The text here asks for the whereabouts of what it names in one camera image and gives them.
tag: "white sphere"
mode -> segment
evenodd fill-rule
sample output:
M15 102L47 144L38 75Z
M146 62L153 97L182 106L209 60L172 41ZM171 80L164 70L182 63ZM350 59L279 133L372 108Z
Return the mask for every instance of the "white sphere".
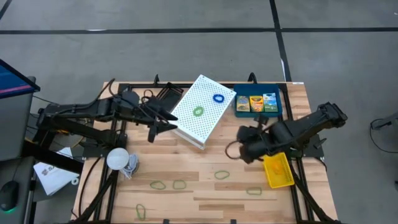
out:
M112 170L121 170L129 162L129 153L123 148L116 148L109 152L106 163Z

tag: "white pegboard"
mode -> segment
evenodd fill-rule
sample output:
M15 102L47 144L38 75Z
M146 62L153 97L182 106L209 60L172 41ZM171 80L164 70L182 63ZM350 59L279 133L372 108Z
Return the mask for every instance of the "white pegboard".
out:
M223 95L224 102L215 102L213 100L215 94ZM236 92L233 90L200 75L172 111L172 114L178 118L178 121L172 122L178 126L176 133L204 149L206 140L235 95ZM203 114L194 116L193 110L198 106L204 108Z

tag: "wooden table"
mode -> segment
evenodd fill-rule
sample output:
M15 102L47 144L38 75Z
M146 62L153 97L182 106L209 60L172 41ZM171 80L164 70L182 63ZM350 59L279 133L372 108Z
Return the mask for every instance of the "wooden table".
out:
M117 92L119 84L113 84L114 92ZM287 88L294 118L309 114L305 86L302 83L287 83ZM140 96L144 90L134 89ZM151 90L156 95L160 89ZM109 97L109 93L105 91L102 97ZM147 127L129 123L126 128L129 136L127 150L139 155L140 167L131 180L119 175L112 223L161 223L165 218L171 223L229 223L231 219L236 219L238 223L295 223L289 187L271 189L260 162L247 165L225 156L225 146L236 139L241 125L254 126L256 122L252 118L236 118L232 107L229 107L202 151L171 131L158 135L151 144L147 142ZM108 129L110 123L95 122L94 127ZM75 213L78 213L83 181L94 161L88 159L85 162L73 208ZM87 182L83 209L98 191L103 161L99 161ZM303 163L311 194L326 214L337 218L324 166L315 159L303 159ZM218 170L227 170L230 176L217 180L214 174ZM161 180L167 188L152 189L149 184L155 180ZM184 180L187 188L174 190L174 180ZM248 187L261 187L262 195L248 195ZM303 219L307 219L302 195L298 193ZM105 195L100 219L105 218L107 201L108 196ZM145 221L137 217L138 203L146 207Z

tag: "yellow container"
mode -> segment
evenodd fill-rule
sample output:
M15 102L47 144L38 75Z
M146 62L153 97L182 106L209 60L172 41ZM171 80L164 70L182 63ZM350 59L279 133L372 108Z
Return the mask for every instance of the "yellow container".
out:
M268 183L272 189L294 185L292 171L284 152L263 157Z

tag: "computer monitor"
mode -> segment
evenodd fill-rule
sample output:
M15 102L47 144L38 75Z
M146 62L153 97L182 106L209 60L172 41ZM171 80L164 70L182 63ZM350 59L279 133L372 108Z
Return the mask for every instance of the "computer monitor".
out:
M40 87L0 59L0 99L40 91Z

